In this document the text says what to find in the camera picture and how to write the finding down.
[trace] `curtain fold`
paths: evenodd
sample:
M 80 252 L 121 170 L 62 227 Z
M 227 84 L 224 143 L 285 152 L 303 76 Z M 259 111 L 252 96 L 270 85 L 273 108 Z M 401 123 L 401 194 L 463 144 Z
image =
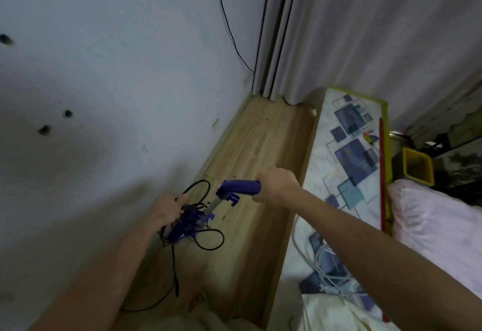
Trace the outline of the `curtain fold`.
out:
M 480 30 L 482 0 L 268 0 L 253 93 L 319 106 L 334 84 L 405 131 L 482 66 Z

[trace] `floor plank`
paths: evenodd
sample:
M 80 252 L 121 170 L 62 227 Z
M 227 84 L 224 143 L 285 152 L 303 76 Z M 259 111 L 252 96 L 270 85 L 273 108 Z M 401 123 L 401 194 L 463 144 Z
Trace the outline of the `floor plank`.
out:
M 315 114 L 308 107 L 290 106 L 282 98 L 254 96 L 234 124 L 203 176 L 214 198 L 222 180 L 254 179 L 264 167 L 278 166 L 300 174 Z M 196 188 L 190 202 L 199 200 L 205 186 Z M 175 246 L 180 294 L 170 294 L 157 307 L 141 313 L 119 314 L 115 330 L 136 330 L 153 318 L 184 312 L 190 298 L 206 292 L 211 309 L 221 319 L 242 316 L 260 325 L 280 243 L 288 220 L 284 208 L 270 208 L 242 197 L 238 205 L 223 203 L 210 224 L 225 234 L 224 245 L 204 251 L 189 240 Z M 205 247 L 220 243 L 217 233 L 198 238 Z M 126 308 L 154 303 L 172 285 L 171 248 L 159 249 L 142 280 L 127 296 Z

